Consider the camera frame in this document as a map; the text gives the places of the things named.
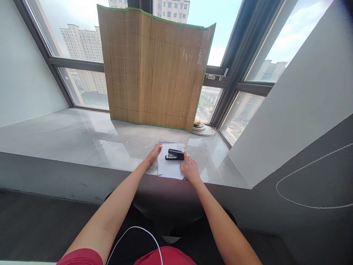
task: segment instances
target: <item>white string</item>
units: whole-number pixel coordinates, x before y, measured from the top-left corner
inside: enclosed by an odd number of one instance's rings
[[[139,226],[132,226],[132,227],[130,227],[128,230],[125,231],[125,233],[121,236],[120,239],[122,239],[122,237],[126,234],[126,232],[129,231],[131,228],[139,228],[139,229],[142,229],[143,231],[146,231],[147,233],[149,233],[149,234],[151,235],[151,237],[153,237],[155,243],[157,244],[157,247],[158,247],[158,250],[159,250],[159,255],[161,256],[161,264],[163,265],[161,248],[159,247],[159,245],[158,245],[158,243],[157,243],[157,240],[154,238],[154,236],[153,236],[150,232],[148,232],[146,229],[144,229],[144,228],[142,228],[142,227],[139,227]],[[111,256],[113,255],[113,252],[114,252],[114,250],[115,250],[115,247],[116,247],[117,244],[119,243],[120,239],[119,239],[118,242],[115,244],[115,246],[114,246],[114,248],[113,248],[113,251],[111,252],[111,254],[110,254],[110,256],[109,256],[109,259],[108,259],[106,265],[108,265],[108,262],[109,262]]]
[[[332,207],[315,207],[315,206],[308,206],[308,205],[305,205],[305,204],[300,204],[300,203],[298,203],[298,202],[292,201],[292,200],[290,200],[290,199],[284,197],[284,196],[278,191],[278,184],[279,184],[280,182],[282,182],[283,180],[285,180],[286,178],[288,178],[289,176],[291,176],[291,175],[293,175],[294,173],[296,173],[296,172],[298,172],[298,171],[300,171],[300,170],[302,170],[302,169],[304,169],[304,168],[306,168],[306,167],[308,167],[308,166],[310,166],[310,165],[312,165],[312,164],[314,164],[314,163],[320,161],[321,159],[324,159],[325,157],[328,157],[328,156],[330,156],[330,155],[333,155],[334,153],[339,152],[339,151],[342,151],[343,149],[345,149],[345,148],[347,148],[347,147],[350,147],[350,146],[352,146],[352,145],[353,145],[353,142],[351,142],[350,144],[347,144],[347,145],[345,145],[345,146],[343,146],[343,147],[341,147],[341,148],[339,148],[339,149],[337,149],[337,150],[334,150],[334,151],[332,151],[331,153],[328,153],[328,154],[326,154],[326,155],[324,155],[324,156],[322,156],[322,157],[320,157],[320,158],[318,158],[318,159],[312,161],[311,163],[309,163],[309,164],[307,164],[307,165],[305,165],[305,166],[303,166],[303,167],[297,169],[296,171],[293,171],[292,173],[288,174],[287,176],[285,176],[284,178],[282,178],[280,181],[277,182],[277,184],[276,184],[276,191],[277,191],[277,193],[278,193],[281,197],[283,197],[284,199],[286,199],[287,201],[290,201],[290,202],[292,202],[292,203],[295,203],[295,204],[297,204],[297,205],[304,206],[304,207],[307,207],[307,208],[312,208],[312,209],[341,209],[341,208],[347,208],[347,207],[353,206],[353,202],[350,203],[350,204],[345,204],[345,205],[340,205],[340,206],[332,206]]]

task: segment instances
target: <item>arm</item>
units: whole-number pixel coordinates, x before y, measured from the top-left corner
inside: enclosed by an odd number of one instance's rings
[[[120,183],[91,217],[64,256],[80,248],[90,248],[97,251],[103,264],[106,264],[111,246],[130,208],[140,180],[157,160],[161,150],[161,144],[156,144],[147,158]]]
[[[211,227],[213,238],[224,263],[226,265],[261,265],[260,260],[248,241],[206,188],[200,178],[196,161],[189,157],[186,152],[184,152],[184,158],[184,164],[180,164],[181,171],[184,177],[190,181],[200,198]]]

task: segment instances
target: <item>red shirt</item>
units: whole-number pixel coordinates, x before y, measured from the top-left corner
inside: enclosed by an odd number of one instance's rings
[[[174,247],[161,247],[163,265],[196,265],[192,259]],[[89,248],[81,248],[62,257],[57,265],[103,265],[101,256]],[[139,258],[134,265],[158,265],[161,257],[158,249]]]

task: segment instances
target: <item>marble surface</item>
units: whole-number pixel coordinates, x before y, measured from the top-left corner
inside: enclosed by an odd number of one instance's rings
[[[0,152],[133,171],[159,141],[185,144],[206,183],[249,188],[215,133],[110,120],[108,113],[65,109],[0,128]],[[146,172],[157,174],[154,164]]]

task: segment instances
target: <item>sky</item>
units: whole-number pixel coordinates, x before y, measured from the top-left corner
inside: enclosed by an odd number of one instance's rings
[[[68,50],[59,28],[98,26],[97,4],[108,0],[39,0],[65,57]],[[298,0],[266,59],[290,62],[333,0]],[[208,65],[220,66],[241,0],[190,0],[188,24],[208,27],[216,23]]]

